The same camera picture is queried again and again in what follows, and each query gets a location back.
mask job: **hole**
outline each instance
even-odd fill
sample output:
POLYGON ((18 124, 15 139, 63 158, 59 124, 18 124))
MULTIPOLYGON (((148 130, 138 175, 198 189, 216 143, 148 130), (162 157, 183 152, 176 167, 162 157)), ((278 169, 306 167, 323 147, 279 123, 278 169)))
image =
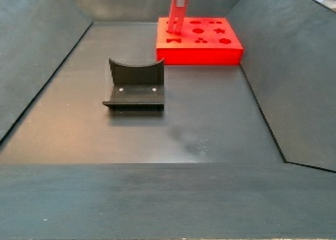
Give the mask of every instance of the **hole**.
POLYGON ((195 43, 208 43, 203 38, 199 38, 195 43))
POLYGON ((171 42, 178 42, 178 43, 182 43, 183 42, 183 39, 182 38, 168 38, 167 39, 167 43, 171 43, 171 42))
POLYGON ((216 30, 214 30, 216 33, 226 33, 226 30, 223 30, 223 29, 216 29, 216 30))
POLYGON ((195 33, 203 33, 204 30, 202 30, 202 29, 194 29, 194 32, 195 32, 195 33))
POLYGON ((223 43, 223 44, 230 44, 231 43, 231 39, 223 38, 223 39, 219 40, 219 42, 223 43))

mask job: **red shape sorter block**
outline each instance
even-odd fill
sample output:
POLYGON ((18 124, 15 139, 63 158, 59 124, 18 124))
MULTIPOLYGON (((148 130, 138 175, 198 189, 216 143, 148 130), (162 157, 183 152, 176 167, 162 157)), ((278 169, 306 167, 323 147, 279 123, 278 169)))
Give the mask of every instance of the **red shape sorter block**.
POLYGON ((159 18, 156 57, 171 65, 239 65, 243 45, 226 18, 186 18, 182 33, 159 18))

